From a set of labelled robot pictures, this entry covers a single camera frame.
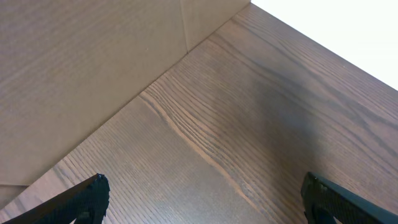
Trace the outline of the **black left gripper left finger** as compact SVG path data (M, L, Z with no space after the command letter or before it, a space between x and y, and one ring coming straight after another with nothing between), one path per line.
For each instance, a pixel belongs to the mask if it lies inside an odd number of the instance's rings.
M108 179L95 174L5 224L101 224L109 193Z

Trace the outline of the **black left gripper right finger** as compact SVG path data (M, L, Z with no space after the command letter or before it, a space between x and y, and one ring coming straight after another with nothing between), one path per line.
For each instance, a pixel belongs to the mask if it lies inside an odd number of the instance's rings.
M300 190L308 223L397 223L397 215L313 172Z

